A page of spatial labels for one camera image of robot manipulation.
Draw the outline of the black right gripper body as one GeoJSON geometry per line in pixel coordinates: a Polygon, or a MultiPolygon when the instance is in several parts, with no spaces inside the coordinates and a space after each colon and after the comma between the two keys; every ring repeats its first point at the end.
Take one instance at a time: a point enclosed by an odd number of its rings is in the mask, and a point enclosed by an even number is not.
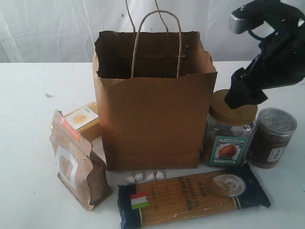
{"type": "Polygon", "coordinates": [[[247,32],[260,54],[245,69],[248,90],[293,85],[305,77],[305,15],[279,0],[254,0],[245,7],[261,13],[264,23],[247,32]]]}

